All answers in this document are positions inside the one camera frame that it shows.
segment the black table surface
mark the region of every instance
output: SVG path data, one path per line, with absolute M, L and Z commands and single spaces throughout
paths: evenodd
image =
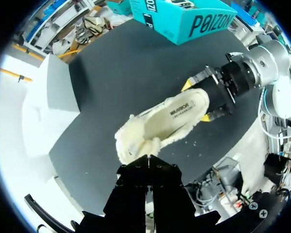
M 69 70 L 81 113 L 49 155 L 84 210 L 102 214 L 120 166 L 114 134 L 129 115 L 177 95 L 188 77 L 205 65 L 226 64 L 225 53 L 232 51 L 246 49 L 228 30 L 176 46 L 130 20 L 78 54 Z M 241 139 L 257 117 L 258 101 L 259 91 L 250 91 L 237 99 L 233 115 L 199 123 L 159 157 L 179 166 L 183 183 L 193 181 Z

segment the white foam block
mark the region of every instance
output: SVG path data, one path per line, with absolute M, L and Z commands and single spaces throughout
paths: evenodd
M 27 154 L 30 157 L 48 154 L 79 114 L 68 64 L 48 55 L 29 87 L 22 108 Z

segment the cream fuzzy shoe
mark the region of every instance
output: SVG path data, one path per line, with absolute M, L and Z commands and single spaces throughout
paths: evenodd
M 183 139 L 206 114 L 209 97 L 203 89 L 190 89 L 129 120 L 115 134 L 116 151 L 123 164 L 141 156 L 157 156 L 160 149 Z

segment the shoe box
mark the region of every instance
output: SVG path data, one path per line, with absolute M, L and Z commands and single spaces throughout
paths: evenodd
M 130 6 L 135 20 L 176 45 L 227 29 L 237 14 L 219 0 L 130 0 Z
M 131 14 L 129 0 L 107 0 L 106 3 L 115 14 L 125 16 Z

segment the shoe insole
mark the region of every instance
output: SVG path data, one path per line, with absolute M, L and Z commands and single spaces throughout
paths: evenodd
M 206 106 L 205 98 L 199 93 L 184 96 L 162 107 L 145 124 L 145 139 L 158 137 L 161 141 L 171 136 L 182 126 L 201 118 Z

